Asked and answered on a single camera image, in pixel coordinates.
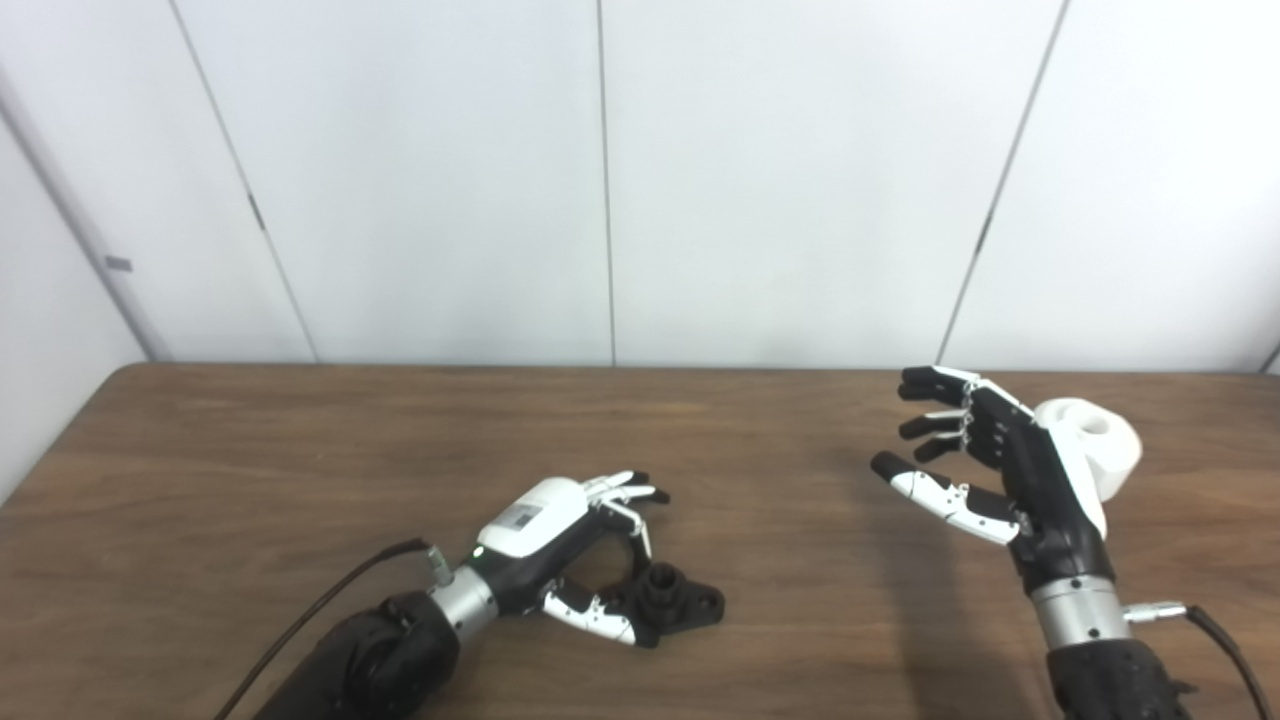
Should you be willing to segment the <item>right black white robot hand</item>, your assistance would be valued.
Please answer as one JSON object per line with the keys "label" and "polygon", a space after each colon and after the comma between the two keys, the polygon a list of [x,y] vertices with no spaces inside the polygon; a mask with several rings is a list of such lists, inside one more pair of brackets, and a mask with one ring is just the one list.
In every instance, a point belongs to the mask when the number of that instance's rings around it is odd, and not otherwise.
{"label": "right black white robot hand", "polygon": [[[1007,547],[1025,594],[1078,577],[1116,580],[1102,498],[1068,428],[1037,419],[993,380],[947,366],[902,369],[899,397],[945,409],[900,425],[902,439],[920,445],[910,460],[878,452],[870,468],[881,479],[951,527]],[[998,471],[1001,492],[923,468],[947,454]]]}

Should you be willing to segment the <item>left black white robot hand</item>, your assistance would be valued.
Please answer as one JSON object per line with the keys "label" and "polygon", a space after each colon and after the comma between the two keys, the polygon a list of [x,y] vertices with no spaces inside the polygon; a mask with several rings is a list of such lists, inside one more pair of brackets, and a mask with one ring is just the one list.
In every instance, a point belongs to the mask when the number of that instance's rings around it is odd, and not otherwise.
{"label": "left black white robot hand", "polygon": [[654,648],[654,630],[566,573],[598,541],[616,534],[628,546],[628,580],[640,578],[653,564],[653,550],[646,520],[632,505],[669,501],[645,471],[588,480],[550,477],[479,532],[466,565],[485,583],[502,618],[540,611],[608,641]]}

